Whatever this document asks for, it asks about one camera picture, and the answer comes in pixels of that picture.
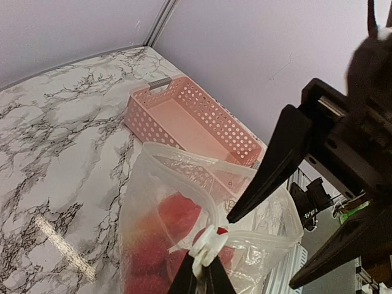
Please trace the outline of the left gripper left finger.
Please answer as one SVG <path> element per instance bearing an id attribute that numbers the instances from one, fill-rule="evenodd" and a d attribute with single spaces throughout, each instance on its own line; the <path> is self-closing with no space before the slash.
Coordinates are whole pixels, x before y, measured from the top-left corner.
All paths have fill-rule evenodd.
<path id="1" fill-rule="evenodd" d="M 168 294 L 196 294 L 196 277 L 192 271 L 194 258 L 186 254 L 168 289 Z"/>

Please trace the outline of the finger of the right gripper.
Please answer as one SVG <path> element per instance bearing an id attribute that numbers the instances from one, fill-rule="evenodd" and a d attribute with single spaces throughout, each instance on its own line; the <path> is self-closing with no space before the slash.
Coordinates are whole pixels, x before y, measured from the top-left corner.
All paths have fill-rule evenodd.
<path id="1" fill-rule="evenodd" d="M 391 202 L 371 203 L 349 217 L 291 278 L 298 289 L 364 254 L 391 244 Z"/>

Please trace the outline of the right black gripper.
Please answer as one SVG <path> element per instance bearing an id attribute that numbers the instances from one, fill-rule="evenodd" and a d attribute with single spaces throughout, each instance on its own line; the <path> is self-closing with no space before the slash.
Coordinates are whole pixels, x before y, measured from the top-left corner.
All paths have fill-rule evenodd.
<path id="1" fill-rule="evenodd" d="M 232 210 L 234 224 L 266 200 L 303 160 L 351 196 L 391 195 L 391 37 L 367 38 L 347 70 L 347 93 L 319 78 L 301 105 L 280 113 L 261 164 Z"/>

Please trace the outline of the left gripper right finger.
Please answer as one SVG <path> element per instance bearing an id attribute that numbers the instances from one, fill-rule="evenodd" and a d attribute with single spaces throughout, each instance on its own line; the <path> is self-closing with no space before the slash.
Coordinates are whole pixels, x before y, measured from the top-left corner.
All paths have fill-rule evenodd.
<path id="1" fill-rule="evenodd" d="M 219 257 L 204 267 L 206 294 L 235 294 L 235 289 Z"/>

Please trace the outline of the red cherry bunch toy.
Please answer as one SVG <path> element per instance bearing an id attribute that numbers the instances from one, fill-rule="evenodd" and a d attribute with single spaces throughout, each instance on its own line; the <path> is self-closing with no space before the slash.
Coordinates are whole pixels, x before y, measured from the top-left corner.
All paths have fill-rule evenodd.
<path id="1" fill-rule="evenodd" d="M 217 225 L 216 203 L 204 192 L 143 192 L 124 198 L 119 217 L 123 293 L 167 293 L 186 254 L 194 258 L 196 293 L 206 293 L 204 267 L 234 250 Z"/>

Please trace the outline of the clear zip top bag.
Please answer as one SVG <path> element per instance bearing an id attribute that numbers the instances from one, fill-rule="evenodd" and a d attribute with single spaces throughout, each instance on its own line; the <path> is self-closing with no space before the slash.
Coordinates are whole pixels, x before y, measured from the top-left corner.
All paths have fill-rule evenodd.
<path id="1" fill-rule="evenodd" d="M 144 143 L 119 217 L 122 292 L 167 293 L 186 252 L 214 226 L 228 236 L 219 258 L 235 291 L 260 293 L 303 228 L 284 186 L 229 223 L 227 214 L 254 175 L 252 168 Z"/>

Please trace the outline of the pink plastic basket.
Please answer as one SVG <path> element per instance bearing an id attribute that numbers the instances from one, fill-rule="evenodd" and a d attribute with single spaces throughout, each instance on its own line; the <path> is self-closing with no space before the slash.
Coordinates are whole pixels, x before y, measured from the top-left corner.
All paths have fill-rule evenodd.
<path id="1" fill-rule="evenodd" d="M 264 151 L 247 128 L 187 76 L 131 89 L 125 125 L 141 142 L 186 152 L 165 164 L 216 198 L 238 197 Z"/>

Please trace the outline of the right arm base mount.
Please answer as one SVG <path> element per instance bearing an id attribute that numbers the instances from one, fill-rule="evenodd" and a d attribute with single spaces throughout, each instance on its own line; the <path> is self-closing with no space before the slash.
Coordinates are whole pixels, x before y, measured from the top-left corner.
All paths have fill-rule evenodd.
<path id="1" fill-rule="evenodd" d="M 318 213 L 334 204 L 334 197 L 326 192 L 321 178 L 311 181 L 305 190 L 299 184 L 292 183 L 289 192 L 295 202 L 301 224 L 309 232 L 317 227 Z"/>

